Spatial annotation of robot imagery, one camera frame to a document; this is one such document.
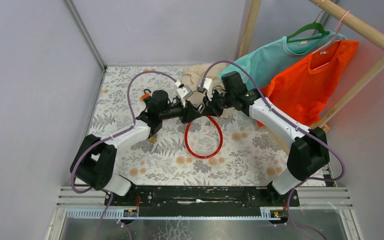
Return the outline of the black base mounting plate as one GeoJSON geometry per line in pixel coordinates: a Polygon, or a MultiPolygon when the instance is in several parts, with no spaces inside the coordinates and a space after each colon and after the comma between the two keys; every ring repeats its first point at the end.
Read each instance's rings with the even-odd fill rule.
{"type": "Polygon", "coordinates": [[[133,207],[139,217],[260,217],[261,209],[300,205],[297,193],[258,186],[133,185],[124,196],[106,196],[115,207],[133,207]]]}

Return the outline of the orange t-shirt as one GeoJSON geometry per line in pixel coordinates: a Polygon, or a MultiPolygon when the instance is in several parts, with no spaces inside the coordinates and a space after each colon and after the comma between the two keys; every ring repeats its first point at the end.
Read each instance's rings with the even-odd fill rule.
{"type": "Polygon", "coordinates": [[[276,75],[261,91],[285,114],[310,126],[321,119],[359,45],[356,40],[337,40],[276,75]]]}

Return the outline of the wooden clothes rack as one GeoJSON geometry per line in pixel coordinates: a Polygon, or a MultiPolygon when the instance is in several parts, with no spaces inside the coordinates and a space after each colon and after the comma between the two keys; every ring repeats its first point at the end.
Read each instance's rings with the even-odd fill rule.
{"type": "MultiPolygon", "coordinates": [[[[358,35],[384,51],[384,34],[367,24],[363,20],[348,13],[345,9],[330,0],[310,0],[310,2],[325,11],[331,17],[341,21],[344,25],[352,29],[358,35]]],[[[255,26],[257,23],[260,0],[247,0],[245,10],[247,13],[244,30],[239,38],[240,47],[238,57],[247,54],[250,49],[255,26]]],[[[333,116],[335,116],[353,97],[357,95],[372,79],[374,79],[384,69],[384,55],[365,73],[351,89],[321,118],[315,125],[324,126],[333,116]]]]}

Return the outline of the aluminium frame rail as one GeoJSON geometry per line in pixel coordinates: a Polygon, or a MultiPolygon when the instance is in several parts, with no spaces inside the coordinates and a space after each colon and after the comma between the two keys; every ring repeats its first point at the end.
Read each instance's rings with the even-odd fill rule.
{"type": "Polygon", "coordinates": [[[107,65],[105,61],[103,60],[96,44],[93,41],[92,36],[90,35],[87,26],[85,25],[75,3],[73,0],[62,0],[65,7],[67,8],[71,18],[74,21],[74,24],[76,25],[80,35],[82,36],[84,42],[86,43],[91,55],[93,56],[94,60],[98,64],[99,68],[102,71],[105,71],[107,69],[107,65]]]}

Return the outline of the teal t-shirt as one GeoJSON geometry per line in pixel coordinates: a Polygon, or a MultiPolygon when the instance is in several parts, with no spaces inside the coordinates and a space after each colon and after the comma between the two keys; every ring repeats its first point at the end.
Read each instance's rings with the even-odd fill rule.
{"type": "Polygon", "coordinates": [[[316,34],[314,39],[305,40],[298,37],[293,38],[291,42],[287,42],[287,37],[283,36],[240,57],[235,63],[243,68],[260,88],[264,88],[276,75],[322,47],[330,39],[349,41],[342,34],[334,34],[329,31],[327,35],[316,34]]]}

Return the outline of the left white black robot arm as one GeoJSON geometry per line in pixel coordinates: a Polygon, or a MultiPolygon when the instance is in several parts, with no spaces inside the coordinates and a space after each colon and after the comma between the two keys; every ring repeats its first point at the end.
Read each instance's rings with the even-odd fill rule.
{"type": "Polygon", "coordinates": [[[154,136],[164,120],[179,118],[182,123],[189,123],[201,117],[189,101],[193,92],[185,87],[176,92],[172,101],[164,90],[156,90],[144,98],[145,109],[134,117],[132,125],[120,132],[106,138],[87,135],[70,167],[71,182],[79,179],[91,189],[115,194],[124,206],[132,204],[135,200],[132,182],[114,171],[117,153],[154,136]]]}

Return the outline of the floral patterned mat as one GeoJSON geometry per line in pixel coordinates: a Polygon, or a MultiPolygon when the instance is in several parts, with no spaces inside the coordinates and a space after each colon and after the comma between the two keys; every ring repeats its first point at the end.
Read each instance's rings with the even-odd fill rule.
{"type": "MultiPolygon", "coordinates": [[[[129,126],[145,108],[144,89],[176,95],[181,66],[110,66],[89,134],[104,138],[129,126]]],[[[255,120],[238,111],[190,126],[165,120],[157,141],[138,142],[116,156],[115,171],[137,185],[265,186],[286,169],[288,156],[255,120]]]]}

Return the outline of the beige crumpled cloth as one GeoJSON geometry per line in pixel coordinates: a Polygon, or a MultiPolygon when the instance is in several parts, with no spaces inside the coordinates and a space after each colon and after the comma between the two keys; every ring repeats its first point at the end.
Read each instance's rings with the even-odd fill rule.
{"type": "MultiPolygon", "coordinates": [[[[211,63],[196,64],[189,67],[185,67],[182,71],[181,82],[184,85],[188,85],[189,88],[193,91],[193,95],[188,98],[188,100],[194,104],[199,105],[203,102],[204,94],[198,92],[197,87],[199,81],[202,79],[206,70],[210,67],[211,63]]],[[[212,67],[207,73],[206,77],[212,80],[212,83],[215,86],[220,86],[224,89],[224,84],[221,82],[221,79],[218,77],[218,74],[222,72],[228,66],[227,63],[219,63],[212,67]]]]}

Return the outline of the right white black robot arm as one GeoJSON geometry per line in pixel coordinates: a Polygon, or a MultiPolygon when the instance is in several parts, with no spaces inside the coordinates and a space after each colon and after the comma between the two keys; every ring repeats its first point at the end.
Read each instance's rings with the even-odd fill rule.
{"type": "Polygon", "coordinates": [[[279,206],[287,200],[294,187],[330,162],[326,133],[320,127],[311,129],[295,121],[256,88],[247,89],[238,72],[229,72],[221,79],[225,90],[222,93],[215,89],[210,78],[198,82],[197,90],[205,95],[200,108],[202,115],[218,117],[223,110],[235,108],[264,124],[284,143],[289,144],[286,169],[262,192],[262,197],[269,204],[279,206]]]}

